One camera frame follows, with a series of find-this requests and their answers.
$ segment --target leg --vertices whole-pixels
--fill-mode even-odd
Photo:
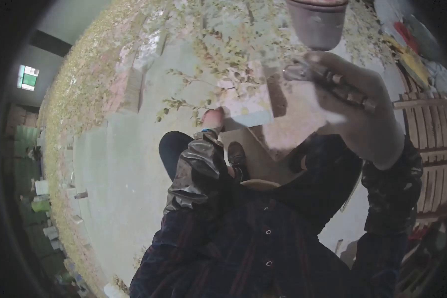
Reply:
[[[179,156],[191,141],[193,138],[177,131],[168,132],[162,137],[159,143],[159,155],[171,180],[174,180]]]
[[[306,148],[306,170],[275,190],[282,203],[302,214],[317,234],[349,198],[359,178],[362,159],[339,135],[315,135]]]

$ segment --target knee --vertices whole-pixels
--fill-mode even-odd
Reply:
[[[181,140],[184,139],[184,137],[189,138],[187,134],[183,134],[178,131],[166,133],[164,136],[162,136],[161,141],[159,142],[159,152],[162,152],[166,148],[176,147],[176,145],[179,144]]]

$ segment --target dark red plaid shirt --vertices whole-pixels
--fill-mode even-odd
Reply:
[[[366,233],[350,270],[286,205],[256,199],[207,232],[195,210],[170,211],[131,282],[131,297],[392,297],[407,236]]]

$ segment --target wooden pallet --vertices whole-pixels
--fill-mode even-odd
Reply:
[[[404,111],[406,132],[424,163],[418,213],[447,208],[447,93],[401,94],[394,109]]]

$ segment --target brown flower pot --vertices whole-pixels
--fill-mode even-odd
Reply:
[[[347,3],[348,0],[286,0],[298,38],[315,51],[329,51],[338,45]]]

